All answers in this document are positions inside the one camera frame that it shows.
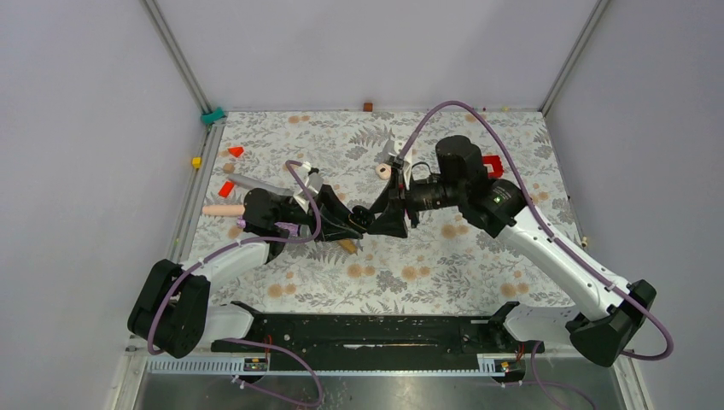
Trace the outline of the black earbud charging case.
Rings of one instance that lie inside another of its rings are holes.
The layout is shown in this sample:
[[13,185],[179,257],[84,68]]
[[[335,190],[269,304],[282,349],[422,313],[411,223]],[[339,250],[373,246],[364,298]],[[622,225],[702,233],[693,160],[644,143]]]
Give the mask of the black earbud charging case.
[[367,231],[375,219],[375,215],[369,209],[360,205],[354,206],[348,216],[350,223],[361,231]]

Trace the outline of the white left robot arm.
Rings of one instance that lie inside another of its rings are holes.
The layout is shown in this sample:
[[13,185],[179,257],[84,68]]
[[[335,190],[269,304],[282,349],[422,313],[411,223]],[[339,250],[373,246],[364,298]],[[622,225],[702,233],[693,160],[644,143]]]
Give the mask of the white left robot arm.
[[196,260],[163,259],[152,266],[127,322],[151,354],[179,359],[198,344],[227,338],[256,350],[265,329],[254,313],[237,303],[211,307],[212,293],[270,263],[288,244],[361,239],[374,220],[366,208],[347,208],[328,184],[297,195],[256,187],[243,206],[242,235],[232,243]]

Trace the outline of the cream earbud charging case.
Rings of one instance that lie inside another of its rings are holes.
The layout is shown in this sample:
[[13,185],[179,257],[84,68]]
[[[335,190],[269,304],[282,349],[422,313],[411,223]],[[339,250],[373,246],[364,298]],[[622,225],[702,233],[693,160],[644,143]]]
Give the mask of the cream earbud charging case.
[[381,180],[389,180],[392,175],[392,169],[389,164],[380,163],[375,168],[376,175]]

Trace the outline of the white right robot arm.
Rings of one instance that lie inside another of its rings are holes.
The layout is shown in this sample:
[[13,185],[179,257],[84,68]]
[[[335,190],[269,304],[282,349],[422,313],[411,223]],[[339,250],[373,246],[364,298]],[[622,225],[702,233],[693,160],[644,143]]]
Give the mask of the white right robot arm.
[[491,344],[510,352],[521,342],[567,344],[592,363],[609,367],[644,324],[657,292],[648,282],[630,283],[587,255],[527,203],[510,180],[488,175],[480,149],[465,136],[435,146],[439,167],[412,178],[403,143],[384,147],[388,182],[371,206],[370,235],[406,238],[421,211],[456,208],[472,226],[533,262],[574,303],[573,311],[506,303],[491,326]]

